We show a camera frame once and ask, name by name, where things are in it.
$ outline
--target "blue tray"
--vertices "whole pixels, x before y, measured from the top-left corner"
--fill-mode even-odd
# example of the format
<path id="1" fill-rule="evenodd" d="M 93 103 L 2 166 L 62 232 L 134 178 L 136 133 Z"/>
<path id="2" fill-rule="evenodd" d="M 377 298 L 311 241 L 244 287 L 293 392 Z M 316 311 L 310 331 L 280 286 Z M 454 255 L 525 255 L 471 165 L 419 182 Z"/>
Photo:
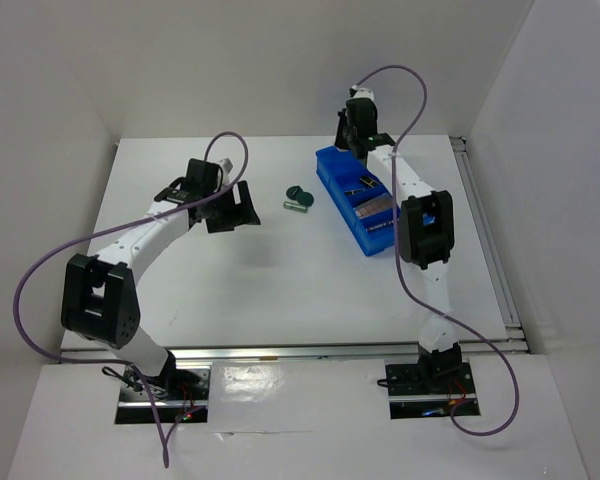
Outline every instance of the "blue tray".
<path id="1" fill-rule="evenodd" d="M 340 152 L 332 146 L 318 150 L 316 157 L 318 159 L 318 177 L 340 210 L 342 218 L 349 226 L 364 254 L 369 257 L 391 247 L 393 245 L 393 228 L 391 226 L 371 232 L 367 231 L 367 228 L 390 221 L 392 219 L 391 209 L 363 219 L 359 219 L 355 212 L 355 208 L 362 203 L 380 195 L 389 194 L 386 187 L 349 151 Z M 378 185 L 346 196 L 344 192 L 364 188 L 359 181 L 363 175 L 373 178 Z"/>

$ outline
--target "white table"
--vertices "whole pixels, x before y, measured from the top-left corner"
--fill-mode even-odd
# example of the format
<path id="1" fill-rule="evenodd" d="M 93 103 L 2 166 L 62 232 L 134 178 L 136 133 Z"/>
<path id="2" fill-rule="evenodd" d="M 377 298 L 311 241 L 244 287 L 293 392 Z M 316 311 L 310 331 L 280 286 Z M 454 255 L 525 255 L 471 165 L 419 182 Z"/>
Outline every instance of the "white table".
<path id="1" fill-rule="evenodd" d="M 459 421 L 493 428 L 511 411 L 509 377 L 496 356 L 470 360 L 481 416 Z M 169 470 L 154 425 L 114 425 L 119 382 L 99 366 L 49 365 L 9 479 L 586 479 L 546 358 L 510 360 L 520 412 L 491 438 L 467 437 L 448 418 L 390 420 L 375 385 L 381 360 L 265 362 L 284 381 L 263 384 L 250 402 L 236 398 L 239 382 L 212 383 L 209 423 L 178 428 Z"/>
<path id="2" fill-rule="evenodd" d="M 318 179 L 315 151 L 333 138 L 247 141 L 245 178 L 262 226 L 209 235 L 196 225 L 174 242 L 139 284 L 143 328 L 167 347 L 416 341 L 424 312 L 402 292 L 392 251 L 365 257 Z M 96 230 L 144 214 L 154 195 L 184 175 L 189 158 L 202 158 L 207 143 L 207 138 L 123 139 Z M 226 139 L 216 145 L 212 158 L 230 157 L 237 172 L 240 144 Z M 453 196 L 456 245 L 448 276 L 453 312 L 491 339 L 506 338 L 448 137 L 408 137 L 401 153 L 427 183 Z M 282 208 L 291 185 L 315 196 L 308 214 Z M 111 241 L 94 241 L 90 253 Z M 414 274 L 410 267 L 407 281 Z M 94 345 L 68 332 L 62 347 Z"/>

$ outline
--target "green battery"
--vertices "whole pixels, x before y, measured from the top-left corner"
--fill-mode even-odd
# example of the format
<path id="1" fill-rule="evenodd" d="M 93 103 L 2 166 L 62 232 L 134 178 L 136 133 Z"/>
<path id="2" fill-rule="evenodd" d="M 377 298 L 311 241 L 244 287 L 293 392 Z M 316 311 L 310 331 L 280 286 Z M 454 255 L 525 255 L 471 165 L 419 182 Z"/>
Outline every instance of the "green battery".
<path id="1" fill-rule="evenodd" d="M 295 202 L 284 202 L 282 206 L 287 210 L 293 210 L 294 212 L 307 213 L 307 210 L 309 210 L 308 207 Z"/>

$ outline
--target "gray wall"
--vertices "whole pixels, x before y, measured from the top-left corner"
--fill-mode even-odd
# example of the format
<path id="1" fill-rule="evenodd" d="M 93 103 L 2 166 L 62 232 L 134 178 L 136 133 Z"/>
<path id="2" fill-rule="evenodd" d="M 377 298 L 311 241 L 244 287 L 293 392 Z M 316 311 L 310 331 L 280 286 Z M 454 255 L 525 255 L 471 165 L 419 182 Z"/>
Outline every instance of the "gray wall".
<path id="1" fill-rule="evenodd" d="M 105 124 L 124 137 L 327 135 L 373 68 L 422 73 L 418 133 L 466 134 L 531 0 L 42 0 Z M 378 88 L 386 131 L 419 106 Z"/>
<path id="2" fill-rule="evenodd" d="M 24 270 L 92 228 L 112 140 L 49 26 L 26 0 L 0 0 L 0 478 L 8 473 L 41 359 L 20 340 L 11 299 Z M 57 348 L 63 259 L 28 288 L 28 331 Z"/>
<path id="3" fill-rule="evenodd" d="M 537 0 L 469 136 L 526 332 L 600 479 L 600 0 Z"/>

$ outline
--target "green round object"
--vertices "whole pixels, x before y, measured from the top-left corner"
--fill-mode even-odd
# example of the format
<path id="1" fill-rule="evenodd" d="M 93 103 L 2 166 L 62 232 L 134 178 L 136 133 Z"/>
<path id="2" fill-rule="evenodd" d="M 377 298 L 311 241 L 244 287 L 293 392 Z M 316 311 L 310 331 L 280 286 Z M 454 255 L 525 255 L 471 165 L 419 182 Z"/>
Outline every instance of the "green round object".
<path id="1" fill-rule="evenodd" d="M 313 205 L 313 195 L 311 195 L 309 192 L 300 192 L 298 195 L 296 195 L 296 202 L 298 202 L 300 205 L 304 205 L 305 207 L 310 207 Z"/>
<path id="2" fill-rule="evenodd" d="M 294 185 L 293 187 L 287 188 L 287 198 L 289 200 L 295 200 L 300 193 L 302 193 L 300 185 Z"/>

